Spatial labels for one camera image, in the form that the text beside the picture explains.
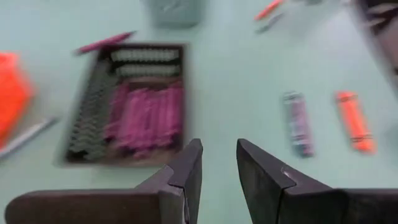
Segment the orange marker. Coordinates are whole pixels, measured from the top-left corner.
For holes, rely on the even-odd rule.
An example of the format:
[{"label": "orange marker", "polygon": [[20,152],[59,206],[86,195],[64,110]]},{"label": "orange marker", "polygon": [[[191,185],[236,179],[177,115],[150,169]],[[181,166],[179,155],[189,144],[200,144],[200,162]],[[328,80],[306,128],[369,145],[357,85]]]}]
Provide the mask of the orange marker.
[{"label": "orange marker", "polygon": [[350,91],[340,91],[337,93],[337,102],[353,147],[364,152],[375,152],[374,141],[360,111],[357,95]]},{"label": "orange marker", "polygon": [[260,20],[268,14],[270,14],[276,7],[278,7],[282,3],[282,0],[275,0],[271,4],[269,4],[263,11],[261,11],[254,19],[255,20]]}]

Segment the row of crayons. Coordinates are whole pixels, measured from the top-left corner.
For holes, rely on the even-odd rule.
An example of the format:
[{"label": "row of crayons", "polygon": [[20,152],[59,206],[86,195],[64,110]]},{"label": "row of crayons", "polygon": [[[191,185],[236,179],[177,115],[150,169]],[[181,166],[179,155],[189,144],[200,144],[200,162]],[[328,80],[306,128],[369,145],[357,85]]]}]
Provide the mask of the row of crayons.
[{"label": "row of crayons", "polygon": [[159,91],[130,91],[128,82],[120,84],[111,101],[104,138],[132,152],[171,145],[173,136],[182,131],[182,94],[180,83]]},{"label": "row of crayons", "polygon": [[[353,147],[363,152],[374,152],[374,141],[360,110],[357,95],[350,91],[340,91],[336,100]],[[293,148],[303,156],[312,156],[314,150],[303,95],[296,92],[286,93],[284,103],[289,117]]]}]

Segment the crayon tray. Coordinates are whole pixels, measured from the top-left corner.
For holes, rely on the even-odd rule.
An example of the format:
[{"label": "crayon tray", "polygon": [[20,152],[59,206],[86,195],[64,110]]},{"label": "crayon tray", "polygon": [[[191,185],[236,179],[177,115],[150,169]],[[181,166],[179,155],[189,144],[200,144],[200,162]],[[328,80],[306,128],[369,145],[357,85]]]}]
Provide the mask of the crayon tray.
[{"label": "crayon tray", "polygon": [[[183,50],[184,46],[177,44],[115,44],[101,48],[70,126],[65,144],[66,161],[73,164],[159,166],[180,151],[183,146]],[[134,150],[116,147],[116,141],[104,137],[104,127],[111,119],[110,105],[115,90],[126,82],[131,92],[149,90],[158,93],[175,83],[179,83],[181,88],[180,131],[170,137],[170,144],[152,146],[144,158],[137,158]]]}]

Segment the gray cup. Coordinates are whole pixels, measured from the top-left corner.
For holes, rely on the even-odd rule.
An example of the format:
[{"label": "gray cup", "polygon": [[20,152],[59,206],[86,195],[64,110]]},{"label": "gray cup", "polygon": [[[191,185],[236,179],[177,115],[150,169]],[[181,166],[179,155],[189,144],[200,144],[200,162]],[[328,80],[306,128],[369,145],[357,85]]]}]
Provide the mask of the gray cup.
[{"label": "gray cup", "polygon": [[157,26],[191,27],[202,17],[204,0],[144,0]]}]

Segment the table surface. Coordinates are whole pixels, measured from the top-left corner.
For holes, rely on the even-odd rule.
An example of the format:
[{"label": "table surface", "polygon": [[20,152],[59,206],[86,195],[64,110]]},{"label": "table surface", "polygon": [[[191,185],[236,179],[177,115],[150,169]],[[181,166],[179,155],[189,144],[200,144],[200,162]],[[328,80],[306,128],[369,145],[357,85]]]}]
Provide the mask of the table surface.
[{"label": "table surface", "polygon": [[[239,183],[236,140],[247,138],[332,187],[398,187],[398,101],[388,69],[353,8],[338,1],[289,0],[263,34],[253,17],[271,0],[208,1],[200,25],[156,29],[142,2],[1,1],[0,50],[17,52],[35,86],[25,119],[61,116],[20,152],[0,162],[0,210],[40,189],[130,188],[157,168],[62,167],[57,156],[93,55],[73,49],[138,30],[134,41],[187,42],[187,135],[201,138],[203,185],[199,223],[249,223]],[[302,92],[316,156],[298,157],[285,131],[281,96]],[[352,90],[368,119],[377,153],[351,148],[333,95]]]}]

